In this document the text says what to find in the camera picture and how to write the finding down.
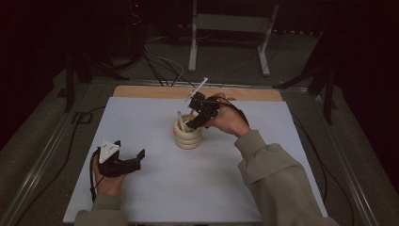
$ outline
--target hand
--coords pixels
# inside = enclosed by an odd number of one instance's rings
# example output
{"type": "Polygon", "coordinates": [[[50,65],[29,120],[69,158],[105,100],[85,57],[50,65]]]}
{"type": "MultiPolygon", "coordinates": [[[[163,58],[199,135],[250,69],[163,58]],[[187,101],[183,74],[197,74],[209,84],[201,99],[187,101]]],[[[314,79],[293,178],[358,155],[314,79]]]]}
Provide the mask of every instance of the hand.
{"type": "Polygon", "coordinates": [[[96,154],[93,159],[93,171],[96,178],[97,193],[112,196],[119,196],[123,181],[126,177],[121,175],[119,177],[104,177],[99,171],[99,155],[96,154]]]}
{"type": "MultiPolygon", "coordinates": [[[[214,96],[221,97],[219,101],[221,103],[228,103],[226,102],[226,95],[222,92],[215,94],[214,96]]],[[[209,120],[204,127],[214,126],[219,130],[235,135],[236,137],[240,137],[250,131],[249,126],[247,123],[241,118],[241,116],[232,108],[221,105],[219,108],[219,113],[216,117],[209,120]]]]}

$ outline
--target wearable gripper device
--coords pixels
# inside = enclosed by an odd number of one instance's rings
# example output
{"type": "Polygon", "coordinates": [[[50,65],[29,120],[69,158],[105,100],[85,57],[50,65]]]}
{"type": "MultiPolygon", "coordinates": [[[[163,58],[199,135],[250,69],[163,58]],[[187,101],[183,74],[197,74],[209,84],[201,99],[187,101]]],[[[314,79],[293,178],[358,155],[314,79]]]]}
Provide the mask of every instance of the wearable gripper device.
{"type": "Polygon", "coordinates": [[[99,171],[106,177],[119,177],[124,174],[141,170],[140,161],[145,157],[145,150],[143,149],[136,158],[129,160],[120,160],[120,140],[115,143],[103,141],[102,147],[98,147],[94,153],[100,154],[99,157],[99,171]]]}
{"type": "Polygon", "coordinates": [[[210,96],[208,98],[205,98],[205,95],[200,92],[196,92],[196,94],[191,98],[191,102],[188,107],[197,111],[199,114],[194,120],[188,121],[185,125],[187,125],[191,129],[197,129],[201,127],[206,122],[217,116],[221,105],[225,105],[234,109],[248,124],[246,115],[242,110],[238,109],[230,102],[228,104],[220,103],[218,101],[218,98],[219,97],[217,96],[210,96]]]}

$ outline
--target table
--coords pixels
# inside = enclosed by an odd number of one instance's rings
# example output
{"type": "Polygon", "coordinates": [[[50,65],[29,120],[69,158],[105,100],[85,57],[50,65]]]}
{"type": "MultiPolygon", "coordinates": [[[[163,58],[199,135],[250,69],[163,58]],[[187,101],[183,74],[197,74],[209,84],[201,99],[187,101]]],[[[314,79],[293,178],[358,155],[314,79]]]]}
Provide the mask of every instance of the table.
{"type": "MultiPolygon", "coordinates": [[[[183,99],[191,90],[183,87],[116,88],[103,114],[64,222],[72,222],[78,210],[91,207],[88,161],[105,137],[110,141],[121,140],[120,159],[135,157],[146,148],[142,170],[129,175],[123,185],[121,209],[127,213],[130,222],[261,221],[236,166],[242,157],[239,152],[232,152],[235,137],[210,128],[203,134],[204,140],[199,147],[189,151],[177,148],[172,141],[171,128],[176,110],[187,107],[188,103],[183,99]]],[[[277,90],[202,88],[200,91],[206,96],[222,91],[227,97],[239,100],[235,105],[245,109],[249,123],[256,124],[270,142],[281,143],[304,166],[319,207],[323,215],[327,215],[290,112],[277,90]]]]}
{"type": "Polygon", "coordinates": [[[231,16],[231,15],[214,15],[197,12],[197,0],[193,0],[193,24],[191,36],[191,50],[188,62],[188,70],[193,72],[196,70],[197,64],[197,30],[229,30],[229,31],[244,31],[253,33],[264,33],[264,40],[258,46],[258,57],[261,63],[262,74],[270,75],[264,51],[270,39],[272,28],[276,19],[279,5],[276,4],[270,17],[245,17],[245,16],[231,16]]]}

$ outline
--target gray sleeve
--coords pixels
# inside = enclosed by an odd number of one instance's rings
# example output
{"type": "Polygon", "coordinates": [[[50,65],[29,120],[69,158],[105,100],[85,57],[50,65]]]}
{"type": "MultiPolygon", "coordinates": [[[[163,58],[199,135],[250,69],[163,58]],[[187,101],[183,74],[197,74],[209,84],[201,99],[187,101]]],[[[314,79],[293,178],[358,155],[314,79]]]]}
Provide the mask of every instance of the gray sleeve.
{"type": "Polygon", "coordinates": [[[234,145],[243,156],[238,168],[264,225],[338,225],[322,216],[305,170],[279,144],[266,145],[253,130],[234,145]]]}
{"type": "Polygon", "coordinates": [[[81,210],[76,214],[75,226],[127,226],[127,218],[120,211],[120,198],[98,194],[89,212],[81,210]]]}

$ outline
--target human arm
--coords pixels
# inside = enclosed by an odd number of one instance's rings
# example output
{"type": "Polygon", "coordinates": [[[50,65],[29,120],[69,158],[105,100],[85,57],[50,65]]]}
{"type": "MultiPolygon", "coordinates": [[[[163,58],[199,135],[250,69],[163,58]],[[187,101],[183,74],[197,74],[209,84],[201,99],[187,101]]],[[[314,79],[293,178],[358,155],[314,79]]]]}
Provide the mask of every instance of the human arm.
{"type": "Polygon", "coordinates": [[[93,161],[93,171],[96,178],[97,198],[91,211],[81,210],[76,214],[75,226],[86,225],[128,225],[126,216],[120,211],[120,192],[126,175],[116,178],[104,177],[98,169],[98,158],[93,161]]]}
{"type": "Polygon", "coordinates": [[[264,225],[338,225],[322,216],[303,167],[279,144],[267,145],[233,109],[220,107],[217,117],[205,126],[238,137],[234,145],[243,156],[238,168],[264,225]]]}

